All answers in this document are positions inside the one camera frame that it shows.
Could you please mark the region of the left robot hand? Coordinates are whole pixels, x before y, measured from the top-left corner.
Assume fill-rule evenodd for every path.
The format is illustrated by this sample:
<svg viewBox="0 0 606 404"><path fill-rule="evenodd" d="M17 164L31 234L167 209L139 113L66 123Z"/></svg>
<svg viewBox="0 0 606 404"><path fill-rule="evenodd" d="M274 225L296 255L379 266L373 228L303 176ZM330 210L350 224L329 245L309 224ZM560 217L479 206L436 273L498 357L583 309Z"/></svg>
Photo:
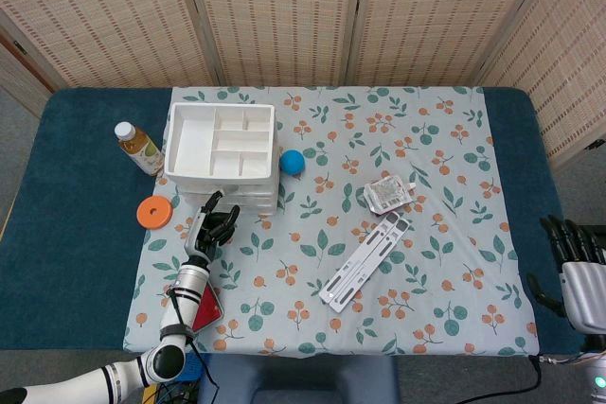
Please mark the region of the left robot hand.
<svg viewBox="0 0 606 404"><path fill-rule="evenodd" d="M184 245L188 265L207 269L216 257L217 248L235 233L240 207L234 205L229 212L215 212L223 197L221 190L215 191L196 213Z"/></svg>

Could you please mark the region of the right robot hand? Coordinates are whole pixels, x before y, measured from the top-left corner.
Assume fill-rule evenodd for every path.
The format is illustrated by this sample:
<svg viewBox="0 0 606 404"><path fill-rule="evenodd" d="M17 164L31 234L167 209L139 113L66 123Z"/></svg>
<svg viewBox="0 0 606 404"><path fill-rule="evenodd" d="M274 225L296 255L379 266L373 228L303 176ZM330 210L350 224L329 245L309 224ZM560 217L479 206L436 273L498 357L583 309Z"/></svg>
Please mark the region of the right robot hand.
<svg viewBox="0 0 606 404"><path fill-rule="evenodd" d="M526 282L536 301L564 317L585 335L605 333L605 247L597 235L572 220L553 215L540 219L554 256L561 285L561 300L548 296L538 278Z"/></svg>

